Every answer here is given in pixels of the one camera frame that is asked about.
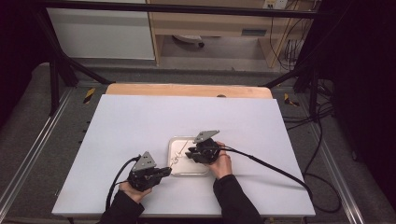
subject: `plastic tray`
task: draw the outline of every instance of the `plastic tray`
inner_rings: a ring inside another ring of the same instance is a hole
[[[209,172],[209,168],[201,163],[187,158],[185,152],[189,151],[189,147],[195,147],[192,142],[195,137],[177,136],[169,141],[168,166],[172,163],[173,176],[205,176]]]

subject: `white table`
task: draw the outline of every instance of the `white table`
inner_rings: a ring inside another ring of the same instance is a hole
[[[214,140],[303,179],[276,100],[103,95],[52,213],[101,216],[108,189],[126,161],[149,151],[162,168],[172,137],[195,136],[205,130],[220,130]],[[307,192],[298,183],[241,155],[229,154],[234,174],[262,216],[315,215]],[[120,180],[126,179],[131,167]],[[211,175],[163,178],[144,199],[142,217],[220,216],[213,181]]]

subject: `human hand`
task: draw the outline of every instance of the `human hand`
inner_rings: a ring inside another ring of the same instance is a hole
[[[221,142],[216,142],[220,147],[225,145]],[[231,158],[224,150],[221,150],[218,159],[207,165],[212,173],[215,175],[216,179],[221,179],[226,175],[231,175],[233,173],[233,168],[231,165]]]
[[[140,203],[146,195],[150,194],[152,189],[146,189],[144,191],[139,191],[137,189],[132,188],[132,186],[128,182],[120,183],[119,189],[124,191],[128,197],[134,200],[136,203]]]

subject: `black sleeve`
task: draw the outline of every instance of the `black sleeve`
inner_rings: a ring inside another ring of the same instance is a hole
[[[111,206],[102,214],[98,224],[131,224],[136,223],[137,218],[145,208],[140,203],[134,202],[123,191],[119,190],[114,196]]]
[[[234,175],[215,180],[213,185],[225,224],[263,224],[256,207],[244,193]]]

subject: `aluminum rail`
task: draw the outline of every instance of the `aluminum rail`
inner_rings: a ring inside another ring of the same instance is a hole
[[[308,102],[304,95],[297,95],[300,104],[303,107],[305,114],[309,117],[308,112]],[[319,141],[320,129],[318,124],[311,122],[311,128],[315,135],[315,140]],[[320,146],[320,155],[325,163],[327,170],[329,171],[330,177],[334,186],[338,189],[340,193],[340,197],[343,202],[344,210],[346,212],[346,216],[349,219],[351,224],[364,224],[363,216],[361,215],[361,210],[355,202],[355,199],[352,196],[352,193],[347,186],[347,182],[345,181],[340,168],[338,167],[332,153],[329,149],[329,146],[326,143],[324,137],[322,138],[321,146]]]
[[[27,176],[29,175],[30,171],[35,164],[38,156],[40,155],[41,150],[43,149],[44,145],[46,145],[47,140],[50,137],[52,130],[54,129],[55,125],[57,124],[59,118],[61,117],[64,109],[66,108],[68,99],[73,92],[73,88],[68,88],[60,101],[60,106],[55,114],[48,118],[44,128],[41,130],[40,134],[38,135],[37,139],[33,143],[32,147],[30,148],[29,152],[27,153],[24,161],[22,162],[20,168],[18,169],[17,173],[14,175],[10,183],[8,184],[7,189],[4,191],[3,195],[0,198],[0,223],[2,223],[3,219],[6,217],[6,214],[11,207],[12,203],[14,202],[15,198],[17,197],[18,192],[20,191],[24,181],[26,180]]]

